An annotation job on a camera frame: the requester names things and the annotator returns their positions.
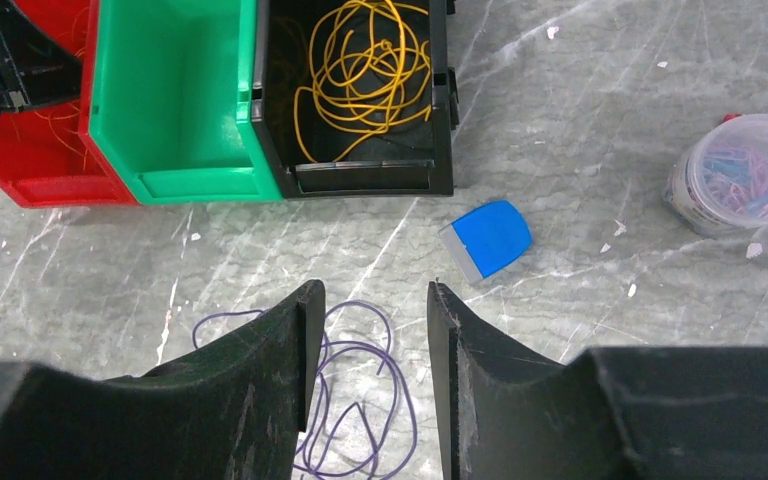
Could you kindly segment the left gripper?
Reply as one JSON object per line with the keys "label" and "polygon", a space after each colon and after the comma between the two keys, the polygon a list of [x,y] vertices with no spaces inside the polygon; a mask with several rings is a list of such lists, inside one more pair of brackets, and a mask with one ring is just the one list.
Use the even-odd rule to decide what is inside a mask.
{"label": "left gripper", "polygon": [[39,110],[80,95],[82,62],[12,1],[0,1],[0,115]]}

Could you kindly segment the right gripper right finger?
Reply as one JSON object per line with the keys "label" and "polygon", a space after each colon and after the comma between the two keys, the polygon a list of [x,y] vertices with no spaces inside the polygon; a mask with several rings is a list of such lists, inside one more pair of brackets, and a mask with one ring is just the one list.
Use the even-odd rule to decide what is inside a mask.
{"label": "right gripper right finger", "polygon": [[447,479],[768,479],[768,347],[593,347],[554,362],[428,287]]}

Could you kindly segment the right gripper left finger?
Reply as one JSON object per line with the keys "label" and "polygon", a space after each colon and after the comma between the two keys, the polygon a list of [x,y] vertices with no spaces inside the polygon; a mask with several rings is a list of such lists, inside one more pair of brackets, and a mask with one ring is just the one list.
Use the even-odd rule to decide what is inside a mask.
{"label": "right gripper left finger", "polygon": [[140,377],[0,361],[0,479],[286,479],[325,319],[310,280]]}

